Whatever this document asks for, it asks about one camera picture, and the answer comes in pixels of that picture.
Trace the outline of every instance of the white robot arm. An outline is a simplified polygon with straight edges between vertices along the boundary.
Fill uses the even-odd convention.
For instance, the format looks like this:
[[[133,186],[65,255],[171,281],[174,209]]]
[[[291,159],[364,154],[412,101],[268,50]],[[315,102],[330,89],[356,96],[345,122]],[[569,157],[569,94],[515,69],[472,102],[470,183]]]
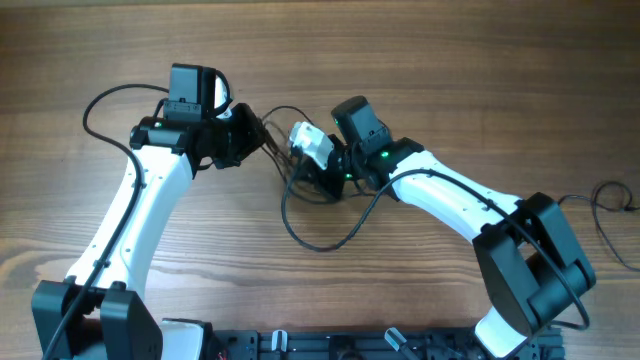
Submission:
[[[171,74],[164,118],[146,117],[131,132],[134,158],[143,169],[142,188],[107,261],[96,263],[134,194],[131,160],[98,232],[65,281],[43,281],[33,296],[32,311],[43,351],[53,344],[47,354],[55,358],[367,359],[363,353],[375,359],[424,358],[417,357],[409,344],[416,344],[414,350],[423,347],[422,356],[429,359],[450,359],[451,354],[455,359],[469,354],[502,358],[528,351],[520,350],[522,345],[534,341],[532,337],[571,304],[562,286],[579,296],[595,284],[591,266],[550,199],[534,195],[522,201],[495,192],[447,168],[419,144],[408,139],[391,141],[388,128],[373,116],[366,100],[357,97],[333,112],[347,146],[308,123],[296,125],[290,146],[313,159],[319,176],[330,174],[320,182],[335,183],[329,194],[339,196],[345,178],[366,179],[372,188],[388,189],[396,200],[437,217],[474,246],[494,307],[473,329],[477,341],[465,344],[467,355],[447,353],[451,350],[440,354],[443,346],[430,347],[432,340],[425,340],[424,334],[408,336],[407,340],[396,329],[384,336],[398,351],[389,353],[383,337],[372,339],[370,333],[303,334],[288,339],[282,330],[268,336],[251,331],[213,331],[210,323],[192,320],[166,319],[156,324],[143,303],[149,267],[175,204],[197,171],[204,169],[200,161],[211,157],[218,169],[239,166],[265,141],[264,127],[246,104],[228,109],[229,86],[220,72],[174,65]],[[419,169],[433,173],[405,176],[407,171]],[[482,194],[485,202],[471,192]],[[548,257],[546,263],[537,257],[526,262],[518,257],[522,240],[513,237],[510,227],[516,221],[533,224],[529,230],[552,254],[553,266],[547,264],[551,261]],[[560,238],[562,248],[557,241]],[[88,284],[89,274],[98,266],[104,267]],[[555,269],[559,280],[569,279],[571,288],[555,281],[549,267]],[[81,289],[89,289],[88,295],[79,296]],[[82,313],[68,311],[73,303],[80,304]],[[82,316],[96,307],[101,309],[97,330]],[[65,318],[71,319],[70,323],[65,323]],[[239,343],[239,336],[246,342]]]
[[[364,179],[370,188],[435,216],[473,245],[494,304],[474,331],[492,356],[512,354],[572,302],[588,326],[578,296],[595,284],[595,273],[552,199],[502,194],[449,169],[420,144],[393,141],[362,96],[332,115],[346,144],[298,123],[289,138],[292,153],[313,160],[325,193],[339,198],[341,181]],[[524,240],[538,250],[528,259],[518,251]],[[581,285],[570,286],[567,278]]]

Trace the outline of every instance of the wire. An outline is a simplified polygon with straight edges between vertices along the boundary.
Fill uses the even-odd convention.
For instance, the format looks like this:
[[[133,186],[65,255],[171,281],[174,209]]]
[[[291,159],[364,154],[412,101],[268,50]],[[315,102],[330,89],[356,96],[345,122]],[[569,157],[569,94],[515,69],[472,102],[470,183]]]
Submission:
[[[358,180],[354,179],[353,180],[353,186],[355,186],[357,193],[351,195],[351,197],[356,197],[356,196],[376,196],[376,194],[369,194],[366,191],[364,191],[364,189],[360,186],[360,184],[358,184]]]
[[[316,126],[316,124],[313,122],[313,120],[311,120],[307,114],[304,113],[304,111],[300,110],[299,108],[295,107],[295,106],[291,106],[291,105],[280,105],[280,106],[276,106],[273,109],[269,110],[266,114],[264,114],[264,116],[262,117],[262,121],[265,121],[269,116],[271,116],[271,114],[273,114],[274,112],[281,110],[281,109],[289,109],[289,110],[293,110],[293,111],[297,111],[300,113],[300,115],[302,115],[308,122],[309,124]]]
[[[287,177],[284,175],[284,173],[282,172],[282,169],[280,168],[280,165],[278,165],[278,162],[276,161],[275,157],[273,156],[273,154],[271,154],[269,151],[267,151],[264,147],[260,147],[262,149],[262,151],[264,151],[265,154],[267,154],[267,156],[269,156],[269,158],[271,159],[271,161],[273,161],[273,164],[276,166],[276,169],[278,170],[278,174],[280,175],[280,177],[282,178],[282,181],[285,183],[285,185],[287,184]],[[305,196],[302,196],[300,194],[298,194],[297,192],[295,192],[293,189],[291,189],[291,195],[295,196],[296,198],[312,204],[312,205],[328,205],[328,204],[335,204],[337,201],[325,196],[325,200],[314,200],[314,199],[309,199]]]
[[[600,194],[602,193],[602,191],[609,186],[617,186],[625,191],[625,194],[628,195],[628,199],[624,203],[624,205],[618,208],[611,208],[611,207],[604,206],[598,202],[598,198],[600,197]],[[580,199],[580,200],[589,202],[589,204],[591,205],[591,213],[593,214],[593,221],[596,225],[596,231],[602,236],[602,238],[604,239],[605,243],[607,244],[607,246],[609,247],[613,255],[616,257],[616,259],[618,259],[618,261],[620,262],[620,264],[622,264],[622,266],[626,267],[631,271],[640,272],[640,268],[627,264],[627,262],[624,261],[622,256],[620,256],[616,248],[613,246],[613,243],[611,242],[607,234],[604,232],[604,229],[600,224],[600,219],[598,218],[598,208],[605,209],[609,212],[634,212],[634,211],[640,210],[640,207],[631,206],[631,204],[633,203],[633,192],[631,191],[631,189],[627,185],[619,181],[605,181],[598,184],[593,189],[593,192],[590,198],[582,195],[565,195],[561,197],[560,200],[558,200],[558,204],[562,204],[562,202],[564,202],[566,199],[569,199],[569,198]]]
[[[104,248],[104,251],[102,252],[102,255],[100,255],[100,258],[98,260],[96,260],[93,270],[91,271],[91,274],[89,274],[89,277],[87,278],[87,280],[85,281],[84,285],[82,285],[82,288],[80,289],[80,292],[78,293],[78,295],[75,297],[75,299],[71,302],[71,304],[69,305],[69,307],[67,308],[67,311],[65,312],[64,316],[62,317],[62,320],[60,320],[60,324],[58,324],[58,327],[56,329],[56,331],[54,332],[53,336],[51,337],[51,341],[49,342],[49,345],[47,346],[47,350],[44,352],[42,358],[44,360],[48,360],[52,357],[54,350],[56,349],[56,346],[58,345],[58,342],[60,341],[60,337],[62,336],[63,332],[67,329],[69,322],[71,321],[72,318],[74,318],[77,315],[78,309],[80,308],[80,306],[82,306],[82,301],[84,299],[84,297],[87,295],[89,288],[91,287],[91,285],[93,284],[93,282],[96,280],[96,278],[98,277],[98,275],[100,274],[100,271],[102,271],[103,267],[105,266],[105,263],[107,262],[109,255],[111,254],[111,251],[113,250],[113,247],[115,246],[116,242],[118,241],[118,238],[120,237],[120,233],[122,232],[122,229],[124,228],[125,224],[127,223],[127,220],[129,219],[129,216],[131,215],[131,212],[133,211],[133,208],[135,207],[136,201],[138,200],[138,195],[140,193],[140,189],[142,188],[142,168],[140,166],[140,163],[138,162],[138,159],[136,158],[136,156],[133,154],[133,152],[131,150],[129,150],[126,146],[122,145],[121,143],[108,138],[104,135],[101,135],[93,130],[91,130],[89,128],[88,125],[88,119],[89,119],[89,112],[91,112],[91,109],[93,109],[93,107],[100,101],[102,100],[102,98],[104,98],[105,96],[112,94],[116,91],[119,90],[124,90],[124,89],[132,89],[132,88],[141,88],[141,89],[150,89],[150,90],[157,90],[157,91],[163,91],[168,93],[169,90],[159,87],[159,86],[154,86],[154,85],[147,85],[147,84],[126,84],[126,85],[120,85],[120,86],[116,86],[114,88],[111,88],[105,92],[103,92],[102,94],[98,95],[95,99],[93,99],[93,101],[91,101],[91,103],[89,103],[89,105],[87,106],[87,108],[84,111],[84,115],[82,117],[82,127],[84,128],[84,130],[91,136],[95,137],[98,140],[102,140],[108,144],[111,144],[115,147],[117,147],[118,149],[122,150],[122,152],[124,152],[129,159],[131,160],[131,162],[133,163],[133,167],[135,169],[136,172],[136,178],[134,180],[133,183],[133,194],[131,195],[131,199],[129,200],[129,204],[127,205],[127,208],[124,211],[124,214],[122,215],[122,218],[120,219],[120,222],[118,223],[118,225],[116,226],[116,229],[114,230],[113,234],[111,235],[111,238],[109,239],[109,242],[107,243],[107,245]]]
[[[289,190],[291,189],[291,185],[293,184],[293,181],[295,180],[297,173],[299,173],[300,168],[301,168],[300,164],[298,166],[296,166],[296,170],[294,171],[294,175],[291,177],[291,179],[289,179],[289,182],[287,183],[287,187],[286,187],[285,192],[284,192],[284,194],[282,196],[282,202],[281,202],[280,209],[281,209],[281,213],[282,213],[282,221],[284,222],[285,228],[289,232],[289,235],[291,235],[291,237],[294,240],[296,240],[298,242],[298,244],[302,245],[303,247],[305,247],[307,249],[310,249],[310,250],[313,250],[313,251],[317,251],[317,252],[327,252],[327,251],[338,250],[344,244],[346,244],[347,241],[349,241],[351,238],[353,238],[355,236],[355,234],[358,232],[358,230],[360,229],[362,224],[365,222],[365,220],[367,219],[367,217],[369,216],[369,214],[373,210],[374,206],[376,205],[376,203],[378,202],[380,197],[385,193],[385,191],[391,185],[393,185],[393,183],[395,183],[396,181],[398,181],[398,180],[400,180],[400,179],[402,179],[402,178],[404,178],[406,176],[409,176],[409,175],[422,174],[422,175],[427,175],[429,177],[436,176],[436,177],[439,177],[439,178],[441,178],[441,179],[443,179],[445,181],[448,181],[448,182],[458,186],[459,188],[461,188],[462,190],[466,191],[467,193],[469,193],[470,195],[472,195],[476,199],[480,200],[487,207],[489,207],[493,211],[497,212],[500,216],[502,216],[504,218],[504,220],[511,227],[513,227],[513,229],[516,230],[516,232],[518,234],[520,234],[520,236],[522,236],[524,238],[524,240],[526,242],[528,242],[529,244],[531,244],[531,246],[534,247],[534,249],[540,254],[540,256],[542,256],[543,260],[551,268],[551,270],[553,271],[554,275],[558,278],[558,280],[560,281],[562,286],[567,291],[567,293],[568,293],[569,297],[571,298],[572,302],[576,305],[576,308],[578,309],[578,312],[580,313],[580,316],[582,317],[582,321],[583,321],[583,324],[581,324],[581,325],[568,323],[568,322],[564,322],[564,321],[552,321],[551,322],[552,325],[562,326],[562,327],[576,329],[576,330],[585,330],[585,329],[587,329],[589,327],[590,320],[589,320],[589,314],[587,313],[587,310],[585,309],[584,305],[582,304],[582,302],[578,298],[578,295],[576,295],[576,293],[573,291],[573,289],[571,288],[571,286],[567,282],[567,279],[564,277],[564,275],[562,274],[562,272],[560,271],[558,266],[555,264],[555,262],[553,262],[553,260],[544,251],[544,249],[542,249],[540,244],[538,244],[538,242],[529,233],[527,233],[527,231],[522,226],[520,226],[518,223],[516,223],[511,218],[511,216],[509,216],[509,214],[507,214],[504,210],[502,210],[500,207],[495,205],[495,203],[493,201],[491,201],[491,200],[485,198],[484,196],[480,195],[480,193],[478,193],[477,191],[475,191],[474,189],[472,189],[468,185],[462,183],[461,181],[459,181],[459,180],[457,180],[457,179],[455,179],[455,178],[453,178],[451,176],[439,173],[439,172],[437,172],[435,170],[432,170],[432,169],[414,169],[414,170],[409,170],[409,171],[405,171],[403,173],[400,173],[400,174],[394,176],[392,179],[390,179],[388,183],[386,183],[384,186],[382,186],[380,188],[380,190],[378,190],[378,192],[376,193],[376,196],[373,198],[373,200],[371,200],[371,203],[369,204],[367,209],[364,211],[364,213],[360,217],[360,220],[358,221],[358,223],[353,227],[353,229],[349,232],[349,234],[344,239],[340,240],[335,245],[331,245],[331,246],[328,246],[328,247],[318,247],[318,246],[315,246],[315,245],[311,245],[311,244],[303,241],[302,239],[300,239],[295,234],[293,229],[291,228],[291,224],[289,223],[289,221],[287,219],[287,214],[286,214],[287,213],[287,198],[288,198],[288,195],[289,195]]]
[[[156,110],[153,112],[153,118],[158,119],[158,114],[160,114],[160,109],[164,106],[164,102],[168,101],[169,98],[162,98],[158,101],[158,105],[156,105]]]

